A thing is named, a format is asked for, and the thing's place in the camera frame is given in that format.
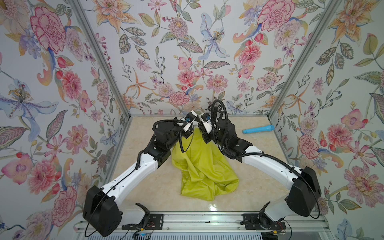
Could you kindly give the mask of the lime green trousers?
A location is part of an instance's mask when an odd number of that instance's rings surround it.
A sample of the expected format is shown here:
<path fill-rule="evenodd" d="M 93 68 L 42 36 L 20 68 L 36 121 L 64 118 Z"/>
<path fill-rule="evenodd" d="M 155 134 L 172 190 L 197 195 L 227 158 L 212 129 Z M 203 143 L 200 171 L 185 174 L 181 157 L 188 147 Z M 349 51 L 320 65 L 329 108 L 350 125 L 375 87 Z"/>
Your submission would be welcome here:
<path fill-rule="evenodd" d="M 183 145 L 188 146 L 186 139 L 183 139 Z M 179 144 L 175 145 L 172 164 L 182 173 L 181 195 L 184 197 L 213 201 L 217 196 L 234 192 L 239 186 L 239 178 L 227 158 L 214 143 L 206 144 L 198 129 L 185 153 L 181 152 Z"/>

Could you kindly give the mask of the black leather belt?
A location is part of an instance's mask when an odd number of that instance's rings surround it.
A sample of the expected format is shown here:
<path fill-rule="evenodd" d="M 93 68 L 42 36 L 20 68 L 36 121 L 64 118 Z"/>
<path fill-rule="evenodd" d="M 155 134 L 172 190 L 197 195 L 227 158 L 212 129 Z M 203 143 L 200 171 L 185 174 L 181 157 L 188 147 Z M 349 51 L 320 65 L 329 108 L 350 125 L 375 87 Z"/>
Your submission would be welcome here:
<path fill-rule="evenodd" d="M 195 128 L 192 126 L 189 128 L 186 132 L 184 130 L 181 130 L 179 133 L 179 147 L 182 153 L 185 153 L 191 146 L 192 140 L 195 134 Z M 188 142 L 188 146 L 185 149 L 183 145 L 183 139 L 186 139 Z"/>

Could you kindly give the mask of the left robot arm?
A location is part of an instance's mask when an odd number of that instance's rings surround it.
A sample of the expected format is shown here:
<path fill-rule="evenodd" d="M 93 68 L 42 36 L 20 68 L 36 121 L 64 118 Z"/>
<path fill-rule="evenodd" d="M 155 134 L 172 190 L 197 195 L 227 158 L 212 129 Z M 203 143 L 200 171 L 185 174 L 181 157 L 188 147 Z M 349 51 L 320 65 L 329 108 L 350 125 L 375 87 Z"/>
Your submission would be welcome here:
<path fill-rule="evenodd" d="M 111 182 L 88 190 L 83 211 L 87 225 L 102 237 L 109 236 L 118 227 L 124 230 L 147 228 L 151 212 L 144 205 L 136 203 L 133 209 L 124 211 L 120 205 L 142 180 L 169 158 L 171 149 L 193 132 L 192 117 L 155 122 L 153 135 L 146 147 L 139 151 L 136 163 Z"/>

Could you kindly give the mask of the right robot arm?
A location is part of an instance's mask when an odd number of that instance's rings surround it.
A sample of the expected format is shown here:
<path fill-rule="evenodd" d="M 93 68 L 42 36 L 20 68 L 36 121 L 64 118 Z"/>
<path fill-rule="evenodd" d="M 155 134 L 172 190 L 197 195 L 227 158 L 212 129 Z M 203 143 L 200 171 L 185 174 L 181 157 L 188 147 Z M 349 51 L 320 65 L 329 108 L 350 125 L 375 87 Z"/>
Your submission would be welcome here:
<path fill-rule="evenodd" d="M 224 156 L 259 169 L 289 190 L 285 197 L 267 202 L 259 211 L 255 222 L 262 228 L 270 229 L 293 214 L 310 217 L 312 210 L 319 206 L 320 185 L 315 171 L 310 167 L 296 168 L 264 153 L 252 143 L 239 138 L 229 120 L 212 123 L 211 117 L 203 114 L 198 126 L 205 142 L 217 144 Z"/>

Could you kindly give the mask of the black microphone on tripod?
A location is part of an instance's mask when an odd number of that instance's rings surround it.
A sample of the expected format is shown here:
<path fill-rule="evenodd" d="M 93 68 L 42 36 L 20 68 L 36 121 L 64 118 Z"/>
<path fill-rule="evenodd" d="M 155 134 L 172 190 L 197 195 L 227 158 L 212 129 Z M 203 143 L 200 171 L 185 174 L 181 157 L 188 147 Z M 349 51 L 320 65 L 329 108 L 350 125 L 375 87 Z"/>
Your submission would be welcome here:
<path fill-rule="evenodd" d="M 210 116 L 213 118 L 214 116 L 220 115 L 223 110 L 221 104 L 219 102 L 215 102 L 208 106 L 208 111 Z"/>

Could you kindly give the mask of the blue toy microphone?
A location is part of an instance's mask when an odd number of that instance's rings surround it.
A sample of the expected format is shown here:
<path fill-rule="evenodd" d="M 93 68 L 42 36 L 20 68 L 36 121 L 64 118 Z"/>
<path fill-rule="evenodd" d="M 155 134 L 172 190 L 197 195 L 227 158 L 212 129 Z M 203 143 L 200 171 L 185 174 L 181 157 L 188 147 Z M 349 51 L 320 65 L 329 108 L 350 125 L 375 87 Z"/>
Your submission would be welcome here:
<path fill-rule="evenodd" d="M 275 129 L 273 125 L 267 125 L 264 127 L 252 128 L 243 130 L 243 134 L 252 134 L 252 133 L 260 133 L 260 132 L 271 132 Z"/>

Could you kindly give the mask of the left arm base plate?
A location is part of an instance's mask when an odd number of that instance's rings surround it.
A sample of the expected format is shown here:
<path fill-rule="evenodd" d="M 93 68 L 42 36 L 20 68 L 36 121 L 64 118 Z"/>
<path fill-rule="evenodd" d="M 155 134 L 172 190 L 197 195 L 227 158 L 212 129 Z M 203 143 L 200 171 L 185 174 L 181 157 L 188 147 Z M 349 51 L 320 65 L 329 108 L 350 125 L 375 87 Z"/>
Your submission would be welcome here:
<path fill-rule="evenodd" d="M 162 230 L 164 214 L 152 213 L 140 203 L 123 212 L 121 226 L 122 230 Z"/>

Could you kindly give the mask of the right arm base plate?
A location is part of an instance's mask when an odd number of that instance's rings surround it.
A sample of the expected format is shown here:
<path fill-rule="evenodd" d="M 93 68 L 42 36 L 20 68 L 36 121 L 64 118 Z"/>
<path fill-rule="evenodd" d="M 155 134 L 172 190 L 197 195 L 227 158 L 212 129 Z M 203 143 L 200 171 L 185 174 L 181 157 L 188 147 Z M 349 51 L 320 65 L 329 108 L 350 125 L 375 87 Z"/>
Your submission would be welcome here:
<path fill-rule="evenodd" d="M 267 202 L 260 212 L 242 214 L 243 220 L 240 225 L 245 226 L 246 230 L 286 230 L 286 225 L 282 221 L 273 222 L 266 214 L 265 209 L 271 202 Z"/>

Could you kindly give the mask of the aluminium front rail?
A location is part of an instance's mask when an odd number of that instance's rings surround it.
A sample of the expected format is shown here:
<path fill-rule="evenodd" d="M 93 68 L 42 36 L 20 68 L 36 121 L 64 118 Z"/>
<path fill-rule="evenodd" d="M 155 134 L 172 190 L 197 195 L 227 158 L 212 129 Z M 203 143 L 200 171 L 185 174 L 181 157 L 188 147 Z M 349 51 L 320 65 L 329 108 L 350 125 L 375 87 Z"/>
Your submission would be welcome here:
<path fill-rule="evenodd" d="M 252 220 L 256 212 L 155 212 L 149 227 L 140 234 L 170 233 L 266 233 L 271 231 L 286 235 L 293 233 L 329 232 L 325 217 L 318 219 L 291 215 L 268 229 Z"/>

